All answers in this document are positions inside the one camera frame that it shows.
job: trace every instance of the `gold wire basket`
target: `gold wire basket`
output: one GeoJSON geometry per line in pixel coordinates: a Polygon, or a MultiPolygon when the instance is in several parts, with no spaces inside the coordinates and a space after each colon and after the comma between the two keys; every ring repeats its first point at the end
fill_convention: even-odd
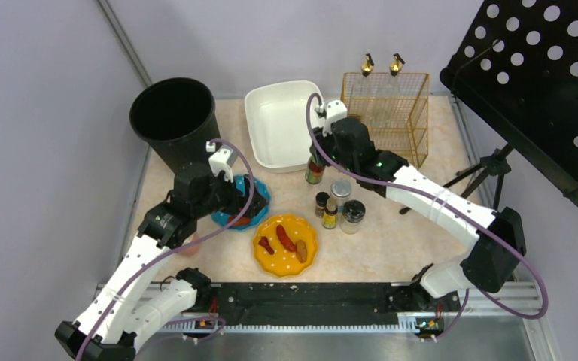
{"type": "Polygon", "coordinates": [[[346,73],[340,98],[348,115],[367,126],[377,149],[390,150],[419,168],[428,156],[429,74],[399,73],[395,78],[346,73]]]}

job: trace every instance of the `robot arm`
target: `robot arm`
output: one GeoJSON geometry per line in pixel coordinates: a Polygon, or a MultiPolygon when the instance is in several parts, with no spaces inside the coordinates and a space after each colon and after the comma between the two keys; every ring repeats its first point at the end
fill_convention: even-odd
{"type": "Polygon", "coordinates": [[[149,283],[169,259],[166,257],[142,273],[123,295],[118,295],[118,290],[146,264],[191,241],[199,218],[219,210],[238,214],[249,192],[254,192],[254,198],[245,217],[252,218],[266,205],[267,200],[256,189],[249,189],[249,182],[245,182],[244,194],[236,189],[231,169],[236,157],[232,149],[223,146],[216,151],[215,144],[208,144],[208,151],[215,151],[209,166],[190,163],[176,174],[174,189],[146,213],[132,246],[105,288],[74,322],[64,321],[56,330],[56,338],[72,358],[103,310],[114,300],[117,303],[87,345],[83,360],[133,359],[145,341],[165,323],[194,306],[201,296],[199,292],[208,287],[209,279],[188,268],[179,272],[176,281],[164,292],[135,309],[149,283]]]}
{"type": "MultiPolygon", "coordinates": [[[[497,292],[519,261],[507,250],[477,229],[444,208],[440,199],[468,214],[524,254],[524,236],[520,216],[505,208],[501,212],[475,205],[450,190],[434,183],[410,166],[406,159],[389,151],[377,150],[370,140],[368,129],[359,120],[347,117],[346,106],[339,100],[330,100],[316,109],[324,118],[323,126],[314,129],[316,140],[324,152],[343,168],[355,174],[424,190],[436,195],[428,199],[417,193],[394,187],[377,186],[358,181],[361,187],[380,196],[402,203],[454,235],[467,249],[464,254],[449,261],[424,267],[414,278],[430,297],[439,298],[447,293],[471,287],[497,292]]],[[[320,167],[327,164],[311,146],[311,154],[320,167]]]]}

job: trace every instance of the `spice jar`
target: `spice jar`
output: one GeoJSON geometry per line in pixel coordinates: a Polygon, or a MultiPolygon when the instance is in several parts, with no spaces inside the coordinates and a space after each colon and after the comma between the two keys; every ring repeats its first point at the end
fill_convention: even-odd
{"type": "Polygon", "coordinates": [[[324,175],[324,168],[324,165],[318,165],[315,158],[311,156],[307,163],[307,170],[305,171],[306,181],[310,184],[320,183],[320,181],[322,181],[322,176],[324,175]]]}
{"type": "Polygon", "coordinates": [[[366,209],[362,202],[351,200],[345,203],[342,210],[342,219],[340,220],[340,229],[348,234],[353,235],[360,230],[360,223],[364,219],[366,209]]]}
{"type": "Polygon", "coordinates": [[[327,200],[327,207],[324,209],[324,215],[322,216],[322,226],[326,229],[336,228],[338,222],[338,203],[334,198],[329,198],[327,200]]]}
{"type": "Polygon", "coordinates": [[[329,200],[329,194],[327,192],[320,192],[315,195],[315,216],[322,217],[324,214],[324,209],[327,207],[327,201],[329,200]]]}
{"type": "Polygon", "coordinates": [[[351,182],[344,178],[334,180],[331,183],[330,195],[338,203],[338,212],[342,213],[345,202],[348,201],[348,197],[351,195],[351,182]]]}

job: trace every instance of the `yellow plate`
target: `yellow plate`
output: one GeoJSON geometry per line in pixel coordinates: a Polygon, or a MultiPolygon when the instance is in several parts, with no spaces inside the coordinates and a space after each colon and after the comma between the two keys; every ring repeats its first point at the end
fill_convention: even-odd
{"type": "Polygon", "coordinates": [[[267,221],[258,226],[256,235],[253,240],[254,258],[266,272],[278,277],[299,275],[315,260],[318,253],[318,235],[315,229],[309,225],[304,218],[296,217],[293,214],[281,214],[270,217],[267,221]],[[282,247],[275,234],[275,228],[282,225],[287,235],[293,243],[302,239],[307,246],[307,260],[300,263],[293,252],[289,252],[282,247]],[[261,237],[269,239],[269,245],[275,251],[273,255],[269,254],[262,246],[258,244],[261,237]]]}

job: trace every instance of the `glass jar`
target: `glass jar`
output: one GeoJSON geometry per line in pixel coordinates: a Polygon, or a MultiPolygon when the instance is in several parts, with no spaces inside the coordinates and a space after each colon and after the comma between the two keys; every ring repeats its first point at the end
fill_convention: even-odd
{"type": "Polygon", "coordinates": [[[311,156],[309,162],[307,163],[307,170],[305,171],[305,180],[309,184],[318,184],[322,181],[322,176],[324,175],[324,165],[320,166],[315,161],[315,158],[311,156]]]}
{"type": "Polygon", "coordinates": [[[324,209],[327,207],[329,194],[327,192],[320,192],[315,195],[315,216],[321,218],[324,214],[324,209]]]}
{"type": "Polygon", "coordinates": [[[348,201],[348,197],[351,195],[351,182],[344,178],[334,180],[331,183],[330,195],[338,203],[338,213],[341,214],[345,202],[348,201]]]}
{"type": "Polygon", "coordinates": [[[340,229],[348,235],[357,233],[360,230],[360,223],[362,223],[365,213],[366,208],[362,202],[355,199],[346,202],[344,210],[342,210],[340,229]]]}

